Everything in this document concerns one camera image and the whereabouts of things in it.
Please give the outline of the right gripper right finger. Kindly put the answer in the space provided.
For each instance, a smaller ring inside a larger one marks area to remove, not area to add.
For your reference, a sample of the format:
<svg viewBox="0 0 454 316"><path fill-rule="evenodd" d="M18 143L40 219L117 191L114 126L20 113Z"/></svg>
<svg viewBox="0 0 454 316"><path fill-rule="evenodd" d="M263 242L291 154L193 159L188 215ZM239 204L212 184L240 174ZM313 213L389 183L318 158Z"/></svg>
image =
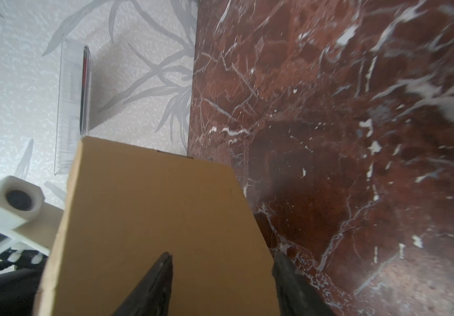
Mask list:
<svg viewBox="0 0 454 316"><path fill-rule="evenodd" d="M335 316L286 255L274 256L272 274L281 315Z"/></svg>

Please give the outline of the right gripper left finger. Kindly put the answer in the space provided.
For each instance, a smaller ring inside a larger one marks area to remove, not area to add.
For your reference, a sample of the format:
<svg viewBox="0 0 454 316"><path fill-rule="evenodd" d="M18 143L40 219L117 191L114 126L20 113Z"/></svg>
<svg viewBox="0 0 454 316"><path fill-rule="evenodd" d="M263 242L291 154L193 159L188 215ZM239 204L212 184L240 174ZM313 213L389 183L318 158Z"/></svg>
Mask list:
<svg viewBox="0 0 454 316"><path fill-rule="evenodd" d="M112 315L168 315L172 256L164 252Z"/></svg>

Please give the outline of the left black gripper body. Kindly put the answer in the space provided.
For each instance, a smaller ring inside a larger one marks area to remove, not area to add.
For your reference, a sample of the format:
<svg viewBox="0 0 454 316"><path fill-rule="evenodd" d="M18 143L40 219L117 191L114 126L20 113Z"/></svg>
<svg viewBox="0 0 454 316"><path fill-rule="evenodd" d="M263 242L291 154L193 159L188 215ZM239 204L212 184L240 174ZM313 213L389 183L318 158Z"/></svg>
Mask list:
<svg viewBox="0 0 454 316"><path fill-rule="evenodd" d="M47 256L0 234L0 315L31 315Z"/></svg>

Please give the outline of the brown cardboard box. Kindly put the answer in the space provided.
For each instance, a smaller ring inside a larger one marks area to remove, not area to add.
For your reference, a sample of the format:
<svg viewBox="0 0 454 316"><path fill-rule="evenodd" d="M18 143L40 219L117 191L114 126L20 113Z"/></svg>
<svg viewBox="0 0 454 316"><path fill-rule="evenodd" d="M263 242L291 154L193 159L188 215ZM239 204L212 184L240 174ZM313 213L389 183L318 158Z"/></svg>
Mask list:
<svg viewBox="0 0 454 316"><path fill-rule="evenodd" d="M112 315L163 254L171 315L278 315L273 258L232 167L87 137L34 315Z"/></svg>

